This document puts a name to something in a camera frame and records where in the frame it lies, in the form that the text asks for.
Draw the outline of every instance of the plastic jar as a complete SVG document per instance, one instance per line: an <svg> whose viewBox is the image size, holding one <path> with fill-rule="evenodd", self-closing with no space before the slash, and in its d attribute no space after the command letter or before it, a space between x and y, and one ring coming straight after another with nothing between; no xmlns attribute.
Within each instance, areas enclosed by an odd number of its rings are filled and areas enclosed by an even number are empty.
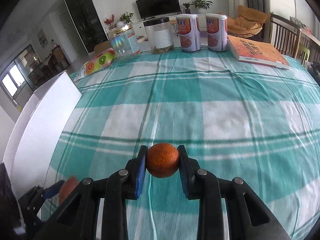
<svg viewBox="0 0 320 240"><path fill-rule="evenodd" d="M196 14L179 14L176 18L182 51L199 51L201 44L198 16Z"/></svg>
<svg viewBox="0 0 320 240"><path fill-rule="evenodd" d="M143 25L153 54L163 54L174 50L169 17L148 20Z"/></svg>
<svg viewBox="0 0 320 240"><path fill-rule="evenodd" d="M207 13L205 15L208 33L208 49L212 51L227 50L227 16Z"/></svg>
<svg viewBox="0 0 320 240"><path fill-rule="evenodd" d="M140 55L137 37L131 24L108 31L111 46L120 62L128 62Z"/></svg>

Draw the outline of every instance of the book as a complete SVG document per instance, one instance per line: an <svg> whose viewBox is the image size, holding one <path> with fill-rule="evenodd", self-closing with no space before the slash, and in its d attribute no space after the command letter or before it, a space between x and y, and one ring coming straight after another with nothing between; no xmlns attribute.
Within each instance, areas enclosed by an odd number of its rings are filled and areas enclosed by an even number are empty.
<svg viewBox="0 0 320 240"><path fill-rule="evenodd" d="M238 61L283 69L290 68L289 63L270 43L251 41L228 35L228 44L230 51Z"/></svg>

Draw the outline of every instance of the jar with gold lid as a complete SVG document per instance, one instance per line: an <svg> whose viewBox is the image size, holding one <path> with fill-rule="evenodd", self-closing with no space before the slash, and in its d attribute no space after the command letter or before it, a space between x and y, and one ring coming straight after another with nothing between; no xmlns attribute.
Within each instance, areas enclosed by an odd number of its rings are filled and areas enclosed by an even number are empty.
<svg viewBox="0 0 320 240"><path fill-rule="evenodd" d="M131 24L108 31L111 46L120 62L128 62L140 55L137 37Z"/></svg>

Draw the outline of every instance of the can lid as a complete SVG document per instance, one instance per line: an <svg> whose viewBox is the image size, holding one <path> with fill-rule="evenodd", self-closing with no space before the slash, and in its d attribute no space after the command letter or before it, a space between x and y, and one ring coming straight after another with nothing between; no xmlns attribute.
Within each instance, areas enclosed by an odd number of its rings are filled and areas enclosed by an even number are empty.
<svg viewBox="0 0 320 240"><path fill-rule="evenodd" d="M205 16L207 18L218 18L218 19L227 19L227 15L215 14L215 13L206 13Z"/></svg>
<svg viewBox="0 0 320 240"><path fill-rule="evenodd" d="M177 15L176 18L177 19L186 19L186 18L193 19L193 18L198 18L198 15L184 13L184 14Z"/></svg>
<svg viewBox="0 0 320 240"><path fill-rule="evenodd" d="M113 28L111 29L110 31L108 31L108 36L109 37L113 37L117 34L120 34L120 33L124 33L126 32L127 30L130 30L132 28L132 25L131 24L126 24L124 26L121 26L121 27L116 27L116 28Z"/></svg>
<svg viewBox="0 0 320 240"><path fill-rule="evenodd" d="M152 26L152 25L157 25L157 24L167 23L167 22L170 22L169 17L162 17L162 18L155 18L155 19L148 20L144 22L143 25Z"/></svg>

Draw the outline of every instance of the tablecloth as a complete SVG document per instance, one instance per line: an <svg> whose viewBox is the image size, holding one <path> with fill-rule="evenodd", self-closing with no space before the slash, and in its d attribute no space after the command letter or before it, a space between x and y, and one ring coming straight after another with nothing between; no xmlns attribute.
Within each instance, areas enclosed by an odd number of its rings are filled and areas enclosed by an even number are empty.
<svg viewBox="0 0 320 240"><path fill-rule="evenodd" d="M46 185L71 175L106 178L141 145L183 144L218 178L243 178L288 234L303 239L320 214L320 89L285 58L290 70L238 62L230 51L176 48L80 79L82 98ZM46 201L42 218L56 206L57 197ZM127 202L129 239L196 239L198 207L185 199L178 172L167 179L147 172L140 199Z"/></svg>

